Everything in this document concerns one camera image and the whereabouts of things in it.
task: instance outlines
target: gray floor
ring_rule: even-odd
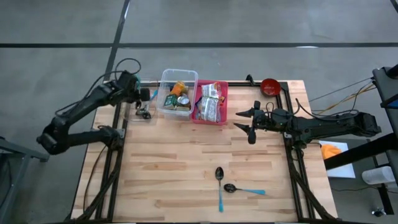
[[[123,0],[0,2],[1,43],[112,42]],[[398,14],[389,0],[132,0],[121,42],[397,42]],[[330,49],[119,49],[116,61],[141,61],[143,77],[160,78],[166,68],[196,70],[200,78],[305,80],[310,99],[371,76],[374,68],[397,63],[396,48]],[[0,136],[38,151],[35,137],[53,112],[79,99],[106,67],[110,49],[0,49]],[[132,65],[124,68],[133,70]],[[365,83],[311,103],[322,109]],[[391,132],[376,91],[358,97],[356,109],[377,117]],[[333,111],[347,110],[352,102]],[[72,131],[91,127],[93,114]],[[33,161],[14,208],[15,223],[63,220],[73,203],[85,147]],[[361,161],[356,171],[371,163]],[[358,189],[361,179],[335,180],[336,189]],[[396,223],[374,218],[377,192],[333,192],[340,218]]]

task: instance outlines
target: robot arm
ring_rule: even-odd
[[[69,128],[100,106],[114,106],[120,102],[140,103],[139,84],[135,75],[123,71],[117,80],[98,85],[75,106],[56,115],[36,141],[51,155],[63,153],[72,146],[99,141],[108,147],[117,146],[120,143],[119,133],[109,126],[78,134],[69,134]]]
[[[237,127],[246,132],[249,144],[256,143],[256,129],[290,134],[293,138],[293,146],[300,149],[306,148],[307,143],[313,139],[344,134],[371,137],[381,132],[375,117],[367,113],[345,113],[324,118],[307,119],[296,117],[283,109],[264,112],[260,110],[260,105],[259,101],[255,101],[254,107],[250,110],[236,113],[238,116],[253,117],[251,127],[235,123]]]

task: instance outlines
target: blue spoon handle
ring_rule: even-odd
[[[224,211],[224,205],[223,205],[223,195],[221,194],[221,187],[218,189],[219,193],[219,198],[218,198],[218,210],[220,212]]]
[[[261,195],[265,195],[266,194],[265,190],[249,190],[249,189],[242,189],[242,190],[244,190],[246,192],[252,192],[252,193],[255,193],[255,194],[261,194]]]

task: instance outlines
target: wire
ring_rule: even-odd
[[[137,74],[139,71],[141,71],[141,63],[139,63],[139,61],[138,61],[137,59],[134,59],[134,58],[125,58],[125,59],[122,59],[120,62],[118,62],[118,63],[116,64],[115,70],[118,69],[119,65],[120,65],[122,62],[127,61],[127,60],[132,60],[132,61],[134,61],[134,62],[137,62],[137,64],[138,64],[138,70],[135,71],[135,72],[133,72],[133,73],[131,73],[132,75],[135,75],[135,74]],[[115,79],[115,80],[118,79],[117,76],[116,76],[116,73],[114,74],[114,79]]]
[[[297,111],[293,113],[293,115],[296,115],[300,111],[300,107],[297,107]]]
[[[307,144],[318,144],[320,147],[322,147],[322,144],[320,144],[319,142],[310,142],[310,143],[307,143]]]
[[[84,99],[87,98],[87,96],[91,93],[92,89],[94,88],[94,86],[98,83],[98,81],[99,81],[101,78],[103,78],[103,77],[106,76],[106,75],[110,75],[110,74],[112,74],[112,73],[115,73],[115,74],[116,74],[116,73],[121,73],[121,72],[123,72],[123,71],[117,71],[117,70],[115,70],[115,71],[106,72],[106,73],[100,75],[100,76],[94,81],[94,83],[91,85],[90,89],[87,91],[86,95],[85,95],[81,100],[76,101],[76,102],[73,102],[73,103],[69,104],[68,106],[65,106],[65,107],[63,107],[63,108],[57,110],[57,111],[55,112],[55,115],[57,115],[57,116],[62,116],[63,114],[60,114],[60,113],[59,113],[60,111],[63,111],[64,109],[69,108],[69,107],[75,105],[75,106],[74,106],[72,109],[70,109],[70,111],[69,111],[69,114],[72,113],[73,110],[74,110]]]
[[[327,116],[324,116],[324,117],[326,117],[326,118],[319,118],[316,114],[312,114],[312,113],[308,112],[308,111],[300,104],[300,102],[299,102],[299,100],[298,100],[297,98],[296,98],[296,102],[297,102],[298,106],[299,106],[301,109],[303,109],[304,112],[306,112],[306,114],[310,115],[310,116],[313,117],[313,118],[319,119],[319,120],[321,120],[321,121],[339,121],[339,120],[342,120],[342,119],[354,118],[355,116],[358,115],[358,113],[356,113],[356,114],[352,114],[352,116],[349,116],[349,117],[326,119],[327,117],[332,116],[332,115],[327,115]],[[341,111],[341,112],[338,112],[338,113],[334,113],[333,115],[337,115],[337,114],[340,114],[340,113],[346,113],[346,112],[348,112],[348,111]]]
[[[273,102],[268,102],[267,104],[266,104],[266,111],[268,112],[268,118],[271,118],[271,114],[269,113],[270,111],[268,110],[268,104],[271,104],[272,105],[272,110],[271,110],[271,112],[274,110],[274,103]]]
[[[360,88],[358,91],[356,91],[355,93],[353,93],[353,94],[351,94],[351,95],[349,95],[349,96],[346,96],[345,98],[343,98],[342,100],[340,100],[338,103],[335,103],[334,105],[331,105],[331,106],[329,106],[328,108],[326,108],[326,109],[324,109],[324,110],[321,110],[321,112],[319,112],[319,113],[317,113],[317,114],[315,114],[315,115],[318,115],[318,116],[320,116],[322,113],[324,113],[324,112],[326,112],[326,111],[328,111],[328,110],[331,110],[332,108],[334,108],[334,107],[336,107],[336,106],[338,106],[340,103],[344,103],[344,102],[346,102],[346,101],[348,101],[348,100],[350,100],[350,99],[352,99],[352,98],[354,98],[355,97],[355,102],[354,102],[354,106],[353,106],[353,109],[354,109],[354,107],[355,107],[355,103],[356,103],[356,98],[358,97],[358,95],[360,95],[360,94],[362,94],[362,93],[364,93],[364,92],[367,92],[367,91],[369,91],[369,90],[373,90],[373,89],[375,89],[375,88],[372,88],[372,89],[370,89],[372,86],[374,86],[373,84],[372,85],[369,85],[368,87],[366,87],[366,85],[365,86],[363,86],[362,88]]]
[[[97,160],[95,160],[95,162],[94,162],[93,169],[91,170],[90,178],[88,179],[88,183],[87,183],[86,190],[85,190],[85,196],[83,197],[83,212],[86,211],[86,197],[87,197],[88,186],[90,186],[90,182],[91,182],[91,179],[93,178],[93,174],[94,174],[95,168],[97,166],[97,163],[100,160],[100,157],[105,149],[106,149],[106,146],[104,146],[104,148],[102,148],[101,152],[99,153],[99,155],[97,157]]]
[[[296,148],[293,148],[293,150],[295,150],[295,151],[296,151],[296,150],[299,150],[299,152],[300,152],[300,154],[301,154],[301,158],[304,159],[304,151],[303,151],[303,149],[296,149]]]
[[[11,187],[12,187],[11,163],[10,163],[10,160],[9,160],[8,157],[7,157],[7,165],[8,165],[8,173],[9,173],[9,183],[10,183],[10,185],[8,187],[8,190],[7,190],[6,194],[5,194],[5,196],[4,196],[4,199],[0,203],[0,209],[1,209],[2,205],[4,205],[4,202],[6,202],[7,196],[9,194],[10,190],[11,190]]]
[[[314,100],[318,100],[318,99],[323,98],[323,97],[325,97],[325,96],[328,96],[328,95],[330,95],[330,94],[336,93],[337,91],[344,90],[344,89],[346,89],[346,88],[348,88],[348,87],[351,87],[351,86],[353,86],[353,85],[356,85],[356,84],[361,83],[361,82],[363,82],[363,81],[366,81],[366,80],[368,80],[368,79],[371,79],[371,78],[365,78],[364,80],[358,81],[358,82],[356,82],[356,83],[354,83],[354,84],[348,85],[348,86],[346,86],[346,87],[343,87],[343,88],[340,88],[340,89],[338,89],[338,90],[332,91],[332,92],[327,93],[327,94],[325,94],[325,95],[319,96],[319,97],[317,97],[317,98],[315,98],[315,99],[310,100],[310,102],[312,102],[312,101],[314,101]]]
[[[360,191],[360,190],[365,190],[365,189],[369,189],[369,188],[377,190],[377,187],[363,187],[361,189],[333,189],[332,188],[332,190],[337,191],[337,192],[343,192],[343,191]],[[398,192],[393,192],[393,191],[390,191],[390,190],[388,190],[387,192],[390,192],[392,194],[398,194]]]

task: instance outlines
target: butcher block tabletop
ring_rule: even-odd
[[[310,111],[304,82],[286,81],[294,111],[297,98]],[[281,93],[286,109],[285,97]],[[234,122],[251,124],[250,118],[236,116],[255,100],[265,110],[275,97],[263,96],[258,87],[228,88],[228,120],[224,126],[176,121],[155,112],[148,121],[138,119],[135,110],[128,118],[122,110],[120,120],[128,126],[114,207],[114,222],[294,222],[297,216],[287,167],[282,135],[257,130],[257,141],[248,144],[246,134]],[[98,108],[93,128],[112,125],[114,108]],[[296,116],[310,118],[300,110]],[[87,149],[74,201],[72,218],[83,213],[83,197],[88,179],[100,151],[100,142]],[[309,144],[304,161],[311,191],[333,216],[335,203],[319,145]],[[86,207],[101,185],[106,150],[102,153],[88,188]],[[224,190],[224,212],[218,211],[218,181],[215,170],[222,167],[221,186],[234,184],[241,189],[265,190],[266,195]],[[105,198],[103,216],[108,211],[110,190]],[[300,191],[303,211],[306,205]]]

